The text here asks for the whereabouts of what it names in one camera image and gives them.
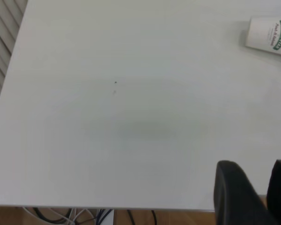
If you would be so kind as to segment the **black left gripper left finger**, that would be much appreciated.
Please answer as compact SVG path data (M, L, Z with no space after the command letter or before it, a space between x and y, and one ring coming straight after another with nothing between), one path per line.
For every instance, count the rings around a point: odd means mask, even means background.
M242 168L235 162L217 163L214 184L217 225L276 225Z

